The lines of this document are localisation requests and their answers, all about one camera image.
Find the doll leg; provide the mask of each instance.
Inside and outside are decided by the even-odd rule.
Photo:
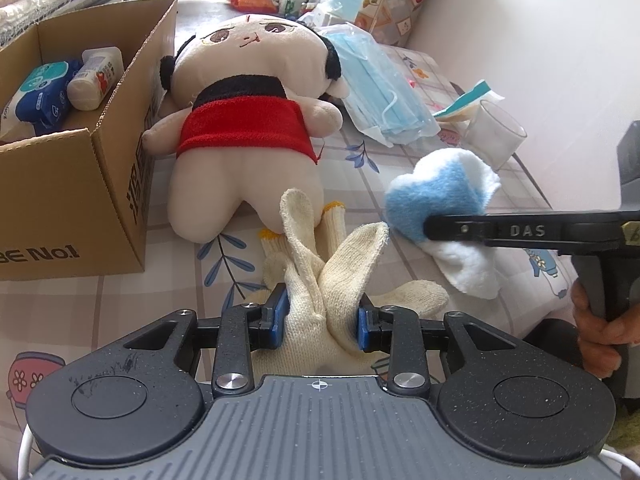
[[[195,148],[175,161],[167,209],[178,236],[199,244],[213,240],[240,202],[235,180],[226,170],[224,148]]]
[[[254,170],[244,172],[241,195],[258,213],[267,229],[281,233],[280,199],[287,189],[306,194],[318,225],[324,206],[324,189],[316,164],[306,155],[280,148],[244,148],[245,163]]]

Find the human hand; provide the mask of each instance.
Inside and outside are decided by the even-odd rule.
[[[640,342],[640,305],[607,322],[591,313],[587,293],[578,281],[572,286],[571,299],[584,369],[601,379],[610,377],[622,363],[612,345]]]

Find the black circular pad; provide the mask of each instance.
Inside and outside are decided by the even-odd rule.
[[[76,410],[93,418],[119,418],[146,401],[146,386],[127,376],[107,375],[80,384],[71,395]]]
[[[444,323],[451,375],[435,410],[453,436],[522,465],[569,463],[600,451],[616,413],[601,381],[467,314],[449,313]]]
[[[200,387],[185,371],[199,357],[195,327],[194,312],[174,312],[45,377],[26,409],[43,455],[127,464],[185,437],[204,412]]]
[[[544,418],[564,410],[569,394],[560,384],[544,377],[517,376],[498,383],[494,399],[514,415]]]

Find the crosshair mark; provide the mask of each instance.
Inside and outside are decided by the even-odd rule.
[[[312,388],[315,388],[316,390],[320,391],[320,390],[324,390],[326,388],[328,388],[329,386],[332,386],[331,384],[325,383],[324,381],[321,381],[320,379],[318,379],[317,381],[312,382],[311,384],[308,384],[307,386],[311,386]]]

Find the surgical mask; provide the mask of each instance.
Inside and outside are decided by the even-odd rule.
[[[350,94],[343,99],[354,125],[385,146],[440,131],[429,109],[373,37],[351,24],[322,28],[333,43]]]

